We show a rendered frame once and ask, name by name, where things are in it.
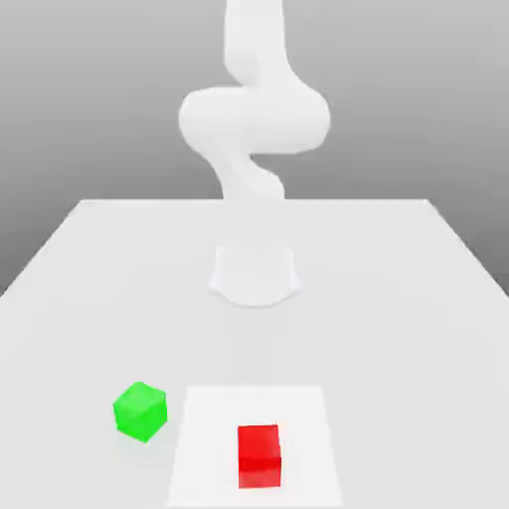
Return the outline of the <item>small green cube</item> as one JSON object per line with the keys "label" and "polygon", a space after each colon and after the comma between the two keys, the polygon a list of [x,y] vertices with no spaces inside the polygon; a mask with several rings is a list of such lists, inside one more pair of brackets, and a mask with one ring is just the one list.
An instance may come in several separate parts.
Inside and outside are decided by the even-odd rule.
{"label": "small green cube", "polygon": [[112,404],[116,428],[146,443],[168,419],[166,393],[134,382]]}

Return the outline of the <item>small red cube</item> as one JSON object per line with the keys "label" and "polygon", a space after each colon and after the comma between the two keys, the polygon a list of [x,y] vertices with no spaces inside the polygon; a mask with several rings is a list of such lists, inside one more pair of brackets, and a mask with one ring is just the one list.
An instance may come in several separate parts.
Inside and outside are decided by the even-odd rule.
{"label": "small red cube", "polygon": [[238,486],[240,489],[281,486],[281,447],[277,424],[238,426]]}

